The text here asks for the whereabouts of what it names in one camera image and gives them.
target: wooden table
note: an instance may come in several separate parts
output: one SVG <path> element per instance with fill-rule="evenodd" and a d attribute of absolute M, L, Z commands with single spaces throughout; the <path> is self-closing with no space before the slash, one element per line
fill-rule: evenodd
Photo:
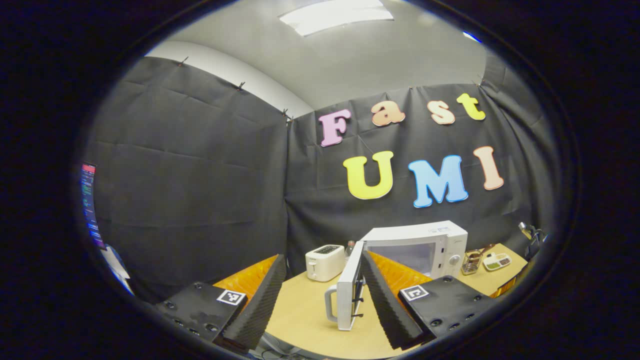
<path fill-rule="evenodd" d="M 392 349 L 364 286 L 359 314 L 351 331 L 338 330 L 326 318 L 324 292 L 336 284 L 340 275 L 327 282 L 313 281 L 304 272 L 282 284 L 266 332 L 291 345 L 328 358 L 383 359 L 410 351 Z M 335 314 L 335 294 L 332 295 Z"/>

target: white wall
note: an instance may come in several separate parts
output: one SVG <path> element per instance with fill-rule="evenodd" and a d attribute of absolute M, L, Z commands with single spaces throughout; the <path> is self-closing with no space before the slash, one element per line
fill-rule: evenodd
<path fill-rule="evenodd" d="M 228 82 L 240 85 L 243 81 L 245 89 L 265 102 L 296 118 L 313 111 L 313 108 L 293 94 L 289 89 L 271 79 L 265 73 L 232 56 L 221 53 L 210 47 L 182 41 L 165 41 L 151 50 L 147 56 L 182 61 L 214 74 Z"/>

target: microwave door handle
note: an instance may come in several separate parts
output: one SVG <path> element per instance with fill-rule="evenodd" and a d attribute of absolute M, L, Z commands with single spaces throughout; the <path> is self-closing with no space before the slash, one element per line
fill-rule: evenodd
<path fill-rule="evenodd" d="M 324 308 L 326 309 L 326 318 L 333 321 L 338 322 L 338 318 L 333 315 L 333 308 L 331 305 L 331 294 L 338 291 L 336 285 L 331 285 L 324 292 Z"/>

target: bottle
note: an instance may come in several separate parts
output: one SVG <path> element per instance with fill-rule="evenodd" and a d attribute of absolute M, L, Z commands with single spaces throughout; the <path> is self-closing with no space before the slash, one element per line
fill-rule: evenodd
<path fill-rule="evenodd" d="M 353 240 L 349 240 L 349 242 L 347 242 L 347 248 L 344 249 L 344 257 L 346 258 L 346 260 L 349 260 L 349 257 L 351 256 L 351 252 L 353 252 L 353 247 L 356 245 L 356 242 Z"/>

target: microwave control knob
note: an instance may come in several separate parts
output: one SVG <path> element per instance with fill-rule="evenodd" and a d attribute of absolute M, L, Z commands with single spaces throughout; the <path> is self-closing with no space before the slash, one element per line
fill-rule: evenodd
<path fill-rule="evenodd" d="M 458 263 L 459 260 L 460 260 L 460 257 L 458 255 L 453 255 L 451 256 L 451 258 L 449 258 L 449 264 L 455 265 Z"/>

